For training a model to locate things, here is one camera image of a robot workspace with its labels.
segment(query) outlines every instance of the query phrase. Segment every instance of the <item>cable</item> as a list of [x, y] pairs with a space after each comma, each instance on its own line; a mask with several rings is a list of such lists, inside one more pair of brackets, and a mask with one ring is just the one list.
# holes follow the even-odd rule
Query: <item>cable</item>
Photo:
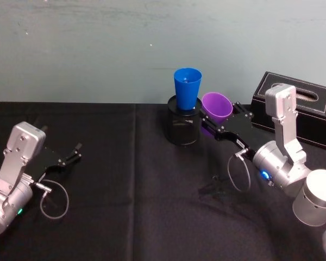
[[227, 173], [228, 173], [228, 177], [229, 177], [230, 181], [232, 182], [233, 187], [234, 187], [237, 191], [239, 191], [239, 192], [248, 192], [248, 191], [250, 190], [250, 187], [251, 187], [251, 179], [250, 179], [250, 173], [249, 173], [249, 170], [248, 170], [248, 166], [246, 165], [246, 163], [245, 163], [245, 161], [244, 161], [244, 158], [242, 158], [242, 157], [237, 157], [237, 158], [239, 158], [239, 159], [243, 162], [243, 164], [244, 164], [244, 166], [245, 166], [245, 169], [246, 169], [246, 174], [247, 174], [247, 176], [248, 176], [248, 187], [247, 187], [246, 190], [241, 190], [241, 189], [239, 189], [239, 188], [235, 185], [235, 183], [234, 183], [234, 181], [233, 181], [233, 179], [232, 179], [232, 177], [231, 177], [231, 175], [230, 175], [230, 172], [229, 172], [229, 163], [230, 163], [230, 160], [231, 160], [232, 158], [233, 158], [233, 155], [230, 156], [230, 158], [229, 158], [229, 160], [228, 160], [228, 163], [227, 163]]
[[51, 182], [51, 183], [53, 183], [53, 184], [56, 184], [56, 185], [58, 185], [59, 187], [61, 187], [61, 189], [64, 191], [65, 196], [66, 196], [66, 209], [65, 209], [64, 213], [61, 214], [60, 216], [50, 216], [50, 215], [46, 214], [46, 212], [43, 210], [42, 203], [43, 203], [43, 200], [45, 199], [45, 197], [46, 197], [46, 195], [47, 195], [47, 192], [45, 192], [45, 193], [43, 194], [43, 196], [42, 196], [42, 198], [41, 198], [41, 201], [40, 201], [40, 209], [41, 209], [42, 214], [43, 214], [45, 217], [47, 217], [47, 218], [49, 218], [49, 219], [61, 219], [63, 216], [66, 215], [67, 211], [69, 210], [69, 195], [67, 194], [66, 189], [65, 189], [61, 184], [59, 184], [58, 182], [56, 182], [56, 181], [52, 181], [52, 180], [50, 180], [50, 179], [43, 179], [42, 181]]

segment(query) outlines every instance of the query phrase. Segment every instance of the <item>metal bracket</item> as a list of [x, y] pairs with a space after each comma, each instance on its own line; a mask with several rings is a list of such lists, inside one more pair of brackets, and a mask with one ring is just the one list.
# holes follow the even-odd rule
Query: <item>metal bracket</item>
[[50, 169], [62, 171], [76, 163], [82, 157], [80, 153], [81, 147], [82, 144], [78, 143], [70, 155], [65, 158], [52, 149], [44, 147], [40, 154], [28, 163], [25, 173], [28, 173], [34, 181], [39, 182], [45, 177], [45, 174], [47, 174]]
[[45, 137], [43, 131], [27, 122], [13, 127], [0, 169], [0, 193], [9, 196], [17, 187], [26, 164], [40, 152]]
[[275, 125], [275, 141], [291, 165], [304, 164], [306, 153], [296, 135], [296, 88], [278, 84], [266, 91], [266, 113]]
[[254, 128], [251, 119], [253, 113], [248, 111], [241, 103], [233, 103], [233, 114], [227, 118], [221, 125], [208, 117], [204, 110], [200, 110], [202, 118], [202, 127], [206, 129], [218, 141], [229, 140], [240, 149], [247, 149], [244, 155], [252, 160], [256, 151], [272, 137], [264, 130]]

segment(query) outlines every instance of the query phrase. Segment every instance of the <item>black fabric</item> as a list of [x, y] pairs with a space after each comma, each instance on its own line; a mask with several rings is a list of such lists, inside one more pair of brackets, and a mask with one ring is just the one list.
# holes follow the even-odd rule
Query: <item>black fabric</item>
[[[64, 180], [69, 213], [47, 220], [41, 192], [0, 236], [0, 260], [326, 260], [321, 235], [292, 212], [248, 162], [249, 193], [236, 193], [226, 164], [236, 147], [201, 136], [170, 144], [166, 105], [0, 103], [2, 150], [14, 124], [48, 126], [61, 154], [77, 142], [83, 158]], [[326, 169], [326, 151], [304, 145], [308, 167]], [[231, 168], [246, 185], [242, 166]], [[201, 193], [218, 176], [224, 193]]]

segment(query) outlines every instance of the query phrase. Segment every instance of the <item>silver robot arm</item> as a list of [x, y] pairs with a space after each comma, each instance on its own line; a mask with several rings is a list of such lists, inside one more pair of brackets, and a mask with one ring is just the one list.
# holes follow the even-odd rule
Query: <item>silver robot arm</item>
[[[279, 84], [266, 91], [266, 113], [275, 125], [275, 141], [260, 148], [253, 162], [268, 173], [269, 184], [292, 197], [293, 212], [309, 226], [326, 223], [326, 170], [309, 170], [306, 153], [296, 137], [296, 88]], [[326, 252], [326, 231], [323, 235]]]
[[[12, 129], [0, 169], [0, 234], [33, 195], [30, 185], [34, 181], [24, 170], [28, 162], [40, 152], [45, 137], [43, 131], [26, 122]], [[42, 189], [51, 192], [47, 187]]]

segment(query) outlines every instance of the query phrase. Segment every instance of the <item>purple cup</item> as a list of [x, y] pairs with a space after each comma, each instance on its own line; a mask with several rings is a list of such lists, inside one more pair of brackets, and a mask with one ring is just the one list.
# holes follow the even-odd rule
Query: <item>purple cup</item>
[[[233, 112], [232, 103], [227, 97], [218, 92], [208, 92], [205, 94], [202, 98], [202, 108], [219, 125]], [[207, 136], [212, 136], [204, 128], [202, 128], [202, 132]]]

